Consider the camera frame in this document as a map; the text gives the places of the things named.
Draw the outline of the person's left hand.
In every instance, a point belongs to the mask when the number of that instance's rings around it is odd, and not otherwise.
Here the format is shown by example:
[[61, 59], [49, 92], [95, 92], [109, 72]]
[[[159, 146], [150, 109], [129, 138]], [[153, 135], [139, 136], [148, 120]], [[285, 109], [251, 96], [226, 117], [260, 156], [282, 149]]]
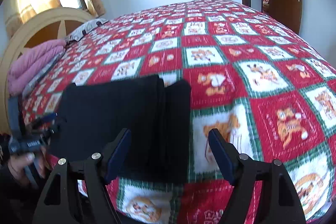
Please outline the person's left hand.
[[[46, 148], [42, 147], [41, 152], [37, 154], [37, 171], [40, 177], [45, 178], [45, 166], [46, 166]], [[13, 178], [17, 180], [21, 185], [27, 186], [30, 181], [25, 173], [25, 167], [31, 165], [35, 160], [34, 153], [27, 153], [24, 155], [12, 155], [7, 162], [10, 173]]]

